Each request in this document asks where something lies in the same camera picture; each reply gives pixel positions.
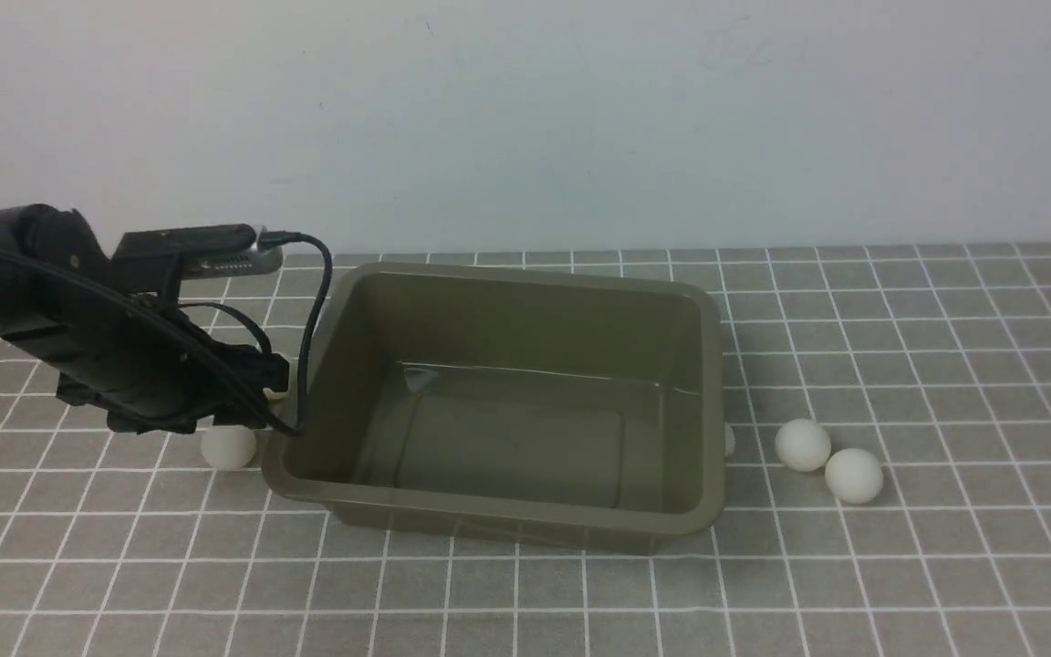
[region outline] container bottom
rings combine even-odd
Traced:
[[[354,483],[661,511],[663,397],[655,382],[396,363]]]

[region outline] olive green container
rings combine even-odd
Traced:
[[[262,469],[343,522],[651,554],[721,512],[721,325],[695,287],[375,263],[310,358],[308,432],[271,433]]]

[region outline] black wire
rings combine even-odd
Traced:
[[[317,242],[313,238],[308,238],[313,242]],[[326,246],[322,245],[322,242],[317,242],[317,246],[321,246],[325,253],[325,262],[328,263],[326,270],[324,271],[324,286],[318,287],[322,295],[321,299],[315,300],[315,310],[322,307],[322,296],[326,294],[326,288],[329,287],[330,283],[330,254],[327,251]],[[13,253],[9,251],[0,250],[0,262],[8,263],[8,265],[20,266],[22,269],[28,269],[35,273],[42,273],[47,275],[47,278],[62,280],[62,282],[69,284],[69,286],[76,286],[82,288],[87,292],[91,292],[97,296],[100,302],[112,305],[115,308],[120,308],[122,311],[141,322],[141,324],[147,326],[147,328],[153,329],[154,332],[162,334],[162,336],[167,337],[168,341],[174,343],[180,349],[186,350],[186,352],[191,355],[198,363],[201,363],[205,367],[208,367],[212,374],[215,374],[215,378],[219,384],[222,384],[227,391],[229,391],[234,398],[240,403],[245,405],[246,409],[249,409],[250,413],[263,425],[267,425],[276,432],[283,433],[284,436],[300,437],[301,432],[305,425],[306,416],[301,412],[297,415],[296,426],[291,427],[287,425],[279,416],[270,412],[266,401],[261,396],[262,392],[252,391],[245,382],[242,382],[238,377],[236,371],[230,369],[229,365],[223,363],[220,357],[213,355],[209,350],[205,349],[204,346],[199,344],[191,335],[184,332],[179,326],[170,323],[170,321],[164,320],[163,316],[157,314],[156,312],[145,308],[142,304],[135,303],[129,300],[128,296],[117,292],[111,287],[102,286],[100,283],[95,282],[87,278],[83,278],[78,273],[70,273],[63,269],[59,269],[57,266],[47,265],[47,263],[35,260],[33,258],[21,256],[21,254]],[[304,357],[309,352],[309,333],[312,332],[314,321],[317,320],[316,311],[312,311],[312,321],[308,322],[308,331],[304,333],[304,350],[301,353],[301,357]],[[305,374],[306,367],[305,361],[300,362],[300,373]],[[300,401],[303,403],[301,405],[301,410],[305,411],[305,401],[306,401],[306,385],[300,388]]]
[[[297,371],[297,392],[295,399],[295,429],[303,432],[306,429],[308,419],[308,364],[310,362],[310,340],[314,335],[314,325],[318,322],[318,313],[322,311],[322,304],[327,300],[327,291],[330,289],[330,275],[334,271],[334,262],[330,259],[330,249],[316,238],[306,235],[304,232],[270,231],[263,232],[259,240],[263,248],[271,246],[292,245],[293,243],[305,243],[318,249],[322,253],[322,279],[318,280],[318,290],[314,294],[314,302],[310,304],[310,314],[308,323],[303,329],[303,343],[300,346],[300,371]]]
[[[246,326],[246,331],[249,331],[253,335],[253,340],[259,342],[259,349],[262,349],[262,353],[274,353],[274,347],[270,344],[270,336],[266,335],[266,331],[263,331],[262,326],[254,324],[245,312],[242,312],[238,308],[228,307],[228,305],[215,302],[178,304],[177,308],[217,308],[218,310],[225,312],[225,314],[232,316],[233,320],[236,320],[242,326]]]

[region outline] ping pong ball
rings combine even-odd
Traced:
[[[201,436],[201,456],[213,470],[240,470],[259,451],[259,438],[245,427],[212,427]]]
[[[777,431],[777,457],[798,473],[811,473],[829,459],[829,433],[812,419],[791,419]]]
[[[865,504],[883,490],[883,467],[864,449],[843,449],[826,464],[829,492],[846,504]]]

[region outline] table surface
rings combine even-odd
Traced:
[[[214,474],[197,436],[106,432],[0,343],[1,656],[1051,656],[1051,245],[384,260],[708,291],[738,444],[714,531],[645,558],[343,527]],[[317,275],[295,254],[183,293],[293,354]],[[776,461],[801,416],[880,457],[879,499]]]

